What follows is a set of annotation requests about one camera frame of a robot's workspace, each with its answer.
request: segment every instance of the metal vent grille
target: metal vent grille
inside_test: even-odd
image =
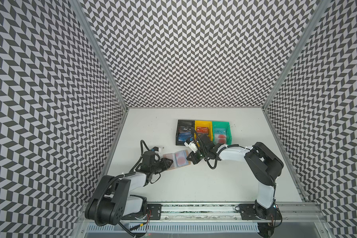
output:
[[[90,223],[90,225],[87,226],[87,231],[94,231],[94,232],[95,231],[115,231],[114,228],[115,228],[114,225],[107,224],[104,226],[97,226],[95,223]]]
[[[128,224],[128,227],[138,225],[137,222]],[[147,226],[142,226],[133,232],[152,233],[245,233],[259,232],[256,222],[154,222]],[[87,232],[124,232],[119,226],[105,225],[97,226],[90,223]]]
[[[137,225],[138,223],[131,223],[130,227]],[[145,230],[153,233],[228,233],[228,232],[259,232],[258,224],[254,222],[243,223],[152,223],[147,226],[142,226],[134,232],[145,232]]]

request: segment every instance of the plastic bin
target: plastic bin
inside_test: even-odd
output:
[[[176,153],[170,153],[170,154],[163,155],[163,158],[173,160],[173,164],[167,170],[176,169],[176,168],[183,167],[185,165],[190,164],[190,161],[188,161],[186,159],[188,157],[188,155],[189,155],[188,150],[180,150],[180,151],[177,151]]]
[[[208,127],[209,128],[209,139],[213,141],[213,127],[211,121],[195,121],[195,129],[197,126]]]
[[[180,126],[190,126],[194,127],[195,122],[192,120],[178,120],[177,122],[177,131],[176,131],[176,145],[184,145],[184,141],[179,141],[179,128]]]
[[[226,129],[226,144],[231,145],[232,141],[232,136],[231,136],[231,130],[230,130],[230,123],[227,121],[213,121],[212,122],[212,135],[214,135],[214,128],[225,128]]]

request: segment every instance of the black cable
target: black cable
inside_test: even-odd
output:
[[[276,207],[276,209],[278,210],[278,212],[279,212],[279,214],[280,214],[280,216],[281,216],[281,220],[280,220],[279,225],[277,225],[277,226],[274,225],[274,228],[280,226],[280,225],[282,224],[282,222],[283,222],[283,216],[282,216],[282,213],[281,213],[280,210],[279,210],[279,207],[278,207],[276,204],[275,204],[275,207]]]
[[[100,203],[102,202],[105,194],[107,193],[107,190],[108,188],[112,185],[112,183],[114,183],[117,179],[120,179],[120,178],[123,178],[123,177],[127,177],[127,176],[130,176],[130,175],[133,175],[135,174],[134,171],[130,172],[130,173],[127,173],[127,174],[120,174],[114,178],[112,178],[107,184],[106,184],[106,187],[105,189],[103,189],[102,193],[100,194],[100,197],[97,201],[97,204],[95,206],[95,210],[94,210],[94,221],[95,221],[95,224],[97,226],[104,226],[106,225],[107,223],[103,223],[99,220],[99,215],[98,215],[98,211],[99,211],[99,207],[100,207]]]
[[[198,140],[198,142],[200,143],[200,147],[201,147],[201,148],[204,150],[204,152],[205,152],[205,147],[204,147],[204,145],[203,145],[203,143],[202,143],[202,140],[200,139],[200,136],[198,136],[197,131],[195,131],[194,128],[193,128],[192,131],[194,131],[194,133],[196,134],[197,140]],[[196,139],[194,139],[194,140],[195,140],[195,144],[196,144],[196,147],[197,147],[198,151],[200,151],[200,153],[205,156],[205,155],[206,155],[206,152],[205,152],[205,153],[201,152],[200,147],[199,147],[199,146],[197,145],[197,143],[196,143]]]
[[[274,219],[274,224],[273,224],[273,226],[274,226],[274,229],[275,229],[275,224],[276,224],[276,200],[275,200],[275,192],[276,192],[276,183],[274,183],[274,205],[275,205],[275,219]]]
[[[196,142],[196,140],[195,140],[195,134],[197,134],[196,131],[195,131],[195,128],[192,127],[190,130],[191,130],[191,134],[192,134],[193,140],[194,140],[194,142],[195,142],[195,145],[196,145],[196,147],[197,147],[197,150],[200,151],[200,148],[198,147],[197,142]]]
[[[121,222],[118,222],[119,226],[123,228],[130,236],[140,238],[144,236],[146,233],[132,233],[130,230],[128,230]]]
[[[151,210],[150,210],[150,214],[149,214],[149,215],[147,214],[147,221],[146,221],[146,222],[143,222],[143,223],[141,223],[141,224],[139,224],[139,225],[136,225],[136,226],[131,227],[131,228],[129,229],[129,231],[137,230],[137,229],[139,229],[139,228],[142,227],[142,226],[146,226],[146,227],[145,227],[145,230],[147,231],[147,229],[148,229],[147,225],[148,225],[148,222],[150,221],[150,218],[151,218]]]
[[[141,141],[140,141],[140,150],[141,150],[140,158],[139,158],[139,160],[136,162],[136,164],[132,167],[132,169],[130,170],[130,172],[133,171],[133,170],[135,170],[135,169],[137,169],[138,164],[140,163],[140,161],[141,161],[142,158],[143,158],[143,145],[145,146],[145,148],[146,148],[147,150],[150,150],[150,149],[148,148],[148,146],[145,144],[145,142],[144,142],[143,140],[141,140]]]
[[[155,155],[157,155],[157,158],[159,158],[157,161],[160,161],[160,155],[155,153]]]
[[[211,166],[211,165],[210,165],[209,160],[206,161],[207,164],[208,164],[208,166],[209,166],[209,168],[215,169],[215,168],[217,167],[218,157],[220,156],[221,152],[222,152],[223,150],[225,150],[225,149],[227,149],[227,148],[231,148],[231,147],[239,147],[239,145],[237,145],[237,144],[227,145],[227,146],[223,147],[222,149],[220,149],[220,150],[218,151],[216,157],[215,157],[214,166]]]
[[[159,178],[157,179],[157,180],[159,180],[161,178],[161,173],[159,173]],[[155,182],[150,182],[151,184],[154,184],[154,183],[156,183],[157,182],[157,180],[155,181]]]

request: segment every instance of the green storage bin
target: green storage bin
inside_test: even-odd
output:
[[[231,145],[231,141],[233,138],[231,136],[230,124],[227,121],[213,121],[212,122],[213,142],[215,141],[214,128],[225,128],[226,129],[226,144]]]

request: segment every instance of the zip tie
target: zip tie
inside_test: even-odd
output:
[[[124,174],[124,172],[122,172],[122,174],[123,174],[123,178],[125,177],[125,174]],[[119,178],[119,180],[122,180],[122,178]]]

